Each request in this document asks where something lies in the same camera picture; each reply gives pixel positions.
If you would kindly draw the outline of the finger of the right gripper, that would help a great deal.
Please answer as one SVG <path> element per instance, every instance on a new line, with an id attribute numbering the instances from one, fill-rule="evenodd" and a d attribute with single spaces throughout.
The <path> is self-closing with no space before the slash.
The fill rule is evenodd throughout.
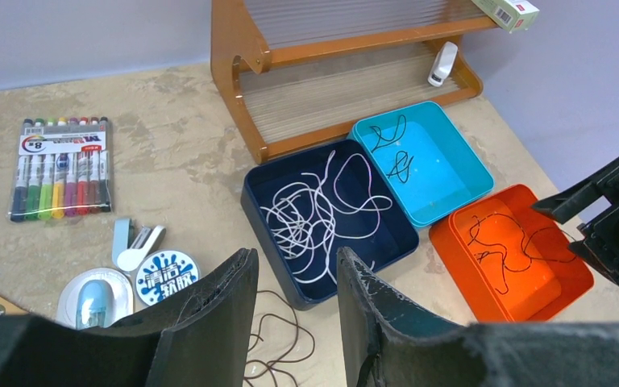
<path id="1" fill-rule="evenodd" d="M 586 179 L 561 193 L 536 201 L 532 209 L 547 218 L 564 224 L 604 196 L 606 179 Z"/>

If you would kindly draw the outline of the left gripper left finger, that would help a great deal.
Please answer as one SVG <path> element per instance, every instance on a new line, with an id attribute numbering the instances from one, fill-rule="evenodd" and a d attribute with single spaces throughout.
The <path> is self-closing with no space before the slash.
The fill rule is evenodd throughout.
<path id="1" fill-rule="evenodd" d="M 242 248 L 213 272 L 107 328 L 0 316 L 0 386 L 240 386 L 259 257 Z"/>

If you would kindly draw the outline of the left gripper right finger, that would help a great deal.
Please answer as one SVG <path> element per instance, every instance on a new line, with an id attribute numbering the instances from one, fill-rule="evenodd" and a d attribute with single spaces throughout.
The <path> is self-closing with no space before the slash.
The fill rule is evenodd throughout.
<path id="1" fill-rule="evenodd" d="M 453 323 L 337 253 L 349 386 L 619 386 L 619 323 Z"/>

